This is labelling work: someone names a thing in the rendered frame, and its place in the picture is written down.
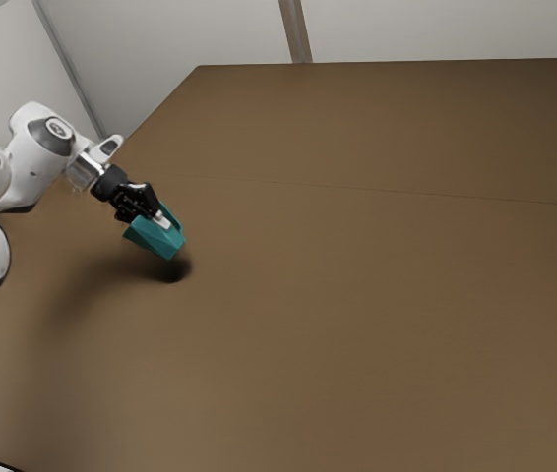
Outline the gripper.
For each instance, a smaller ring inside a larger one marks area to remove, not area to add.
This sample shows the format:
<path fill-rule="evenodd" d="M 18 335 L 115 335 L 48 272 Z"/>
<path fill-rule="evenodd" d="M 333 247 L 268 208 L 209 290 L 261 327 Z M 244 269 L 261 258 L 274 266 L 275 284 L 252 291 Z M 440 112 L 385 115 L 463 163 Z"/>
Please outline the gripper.
<path fill-rule="evenodd" d="M 161 229 L 170 229 L 171 222 L 160 210 L 160 201 L 150 183 L 130 183 L 127 174 L 111 165 L 93 183 L 90 193 L 100 202 L 115 209 L 114 217 L 133 224 L 138 216 L 150 220 Z"/>

